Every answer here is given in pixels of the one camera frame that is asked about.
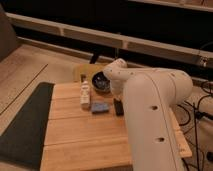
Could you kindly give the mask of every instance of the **black bowl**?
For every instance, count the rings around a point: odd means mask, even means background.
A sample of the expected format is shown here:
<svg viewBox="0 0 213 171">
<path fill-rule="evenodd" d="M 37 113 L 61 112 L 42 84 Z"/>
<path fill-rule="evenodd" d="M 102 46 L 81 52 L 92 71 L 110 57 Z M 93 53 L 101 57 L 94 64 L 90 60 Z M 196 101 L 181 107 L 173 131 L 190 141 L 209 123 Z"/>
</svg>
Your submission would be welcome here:
<svg viewBox="0 0 213 171">
<path fill-rule="evenodd" d="M 110 92 L 110 81 L 104 76 L 103 72 L 98 72 L 92 78 L 92 85 L 94 89 L 101 93 Z"/>
</svg>

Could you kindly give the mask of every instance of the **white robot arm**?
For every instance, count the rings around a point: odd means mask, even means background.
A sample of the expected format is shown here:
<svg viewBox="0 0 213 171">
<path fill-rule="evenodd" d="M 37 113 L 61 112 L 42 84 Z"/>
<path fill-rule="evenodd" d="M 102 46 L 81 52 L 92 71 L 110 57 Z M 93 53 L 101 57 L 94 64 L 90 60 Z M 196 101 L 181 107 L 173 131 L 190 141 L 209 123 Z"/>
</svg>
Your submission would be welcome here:
<svg viewBox="0 0 213 171">
<path fill-rule="evenodd" d="M 127 68 L 122 59 L 107 65 L 111 92 L 123 94 L 124 116 L 135 171 L 184 171 L 169 107 L 186 99 L 191 78 L 183 71 Z"/>
</svg>

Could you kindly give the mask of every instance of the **white bottle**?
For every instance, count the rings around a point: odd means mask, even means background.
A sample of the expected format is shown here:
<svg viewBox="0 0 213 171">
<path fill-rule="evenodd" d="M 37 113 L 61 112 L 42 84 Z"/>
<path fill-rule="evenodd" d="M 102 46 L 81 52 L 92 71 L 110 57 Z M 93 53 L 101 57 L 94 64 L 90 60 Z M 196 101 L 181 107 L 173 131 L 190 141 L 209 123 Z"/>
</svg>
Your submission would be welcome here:
<svg viewBox="0 0 213 171">
<path fill-rule="evenodd" d="M 88 81 L 83 81 L 81 85 L 81 97 L 80 97 L 81 107 L 83 109 L 89 109 L 90 107 L 90 86 Z"/>
</svg>

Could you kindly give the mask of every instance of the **floor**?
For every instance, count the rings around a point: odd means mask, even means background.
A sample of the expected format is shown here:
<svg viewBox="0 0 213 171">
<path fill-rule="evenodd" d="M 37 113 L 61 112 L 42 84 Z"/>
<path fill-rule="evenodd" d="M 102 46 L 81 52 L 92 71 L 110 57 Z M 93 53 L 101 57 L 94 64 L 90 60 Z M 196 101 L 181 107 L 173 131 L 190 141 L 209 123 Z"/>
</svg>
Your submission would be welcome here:
<svg viewBox="0 0 213 171">
<path fill-rule="evenodd" d="M 12 55 L 0 63 L 0 135 L 12 121 L 28 96 L 40 82 L 64 83 L 73 81 L 73 69 L 88 60 L 57 53 L 30 45 L 22 45 Z M 199 87 L 194 87 L 190 102 L 197 102 L 204 93 Z M 201 110 L 213 113 L 213 99 L 206 99 Z M 192 115 L 191 107 L 186 106 Z M 181 108 L 173 107 L 179 122 L 186 120 L 186 115 Z M 193 121 L 183 127 L 183 132 L 193 126 Z M 194 129 L 185 136 L 194 143 Z M 202 119 L 198 123 L 199 146 L 205 151 L 213 151 L 213 123 Z M 196 164 L 195 157 L 186 159 L 187 162 Z M 0 162 L 0 171 L 27 171 L 29 169 Z M 205 160 L 205 171 L 213 170 L 213 163 Z"/>
</svg>

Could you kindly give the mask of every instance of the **blue sponge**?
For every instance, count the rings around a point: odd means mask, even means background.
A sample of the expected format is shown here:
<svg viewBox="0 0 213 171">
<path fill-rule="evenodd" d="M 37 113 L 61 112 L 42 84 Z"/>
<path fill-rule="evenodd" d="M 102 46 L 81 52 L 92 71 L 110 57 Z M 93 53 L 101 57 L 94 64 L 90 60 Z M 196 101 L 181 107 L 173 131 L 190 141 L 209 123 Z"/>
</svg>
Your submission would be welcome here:
<svg viewBox="0 0 213 171">
<path fill-rule="evenodd" d="M 93 114 L 109 112 L 109 105 L 105 102 L 93 102 L 91 111 Z"/>
</svg>

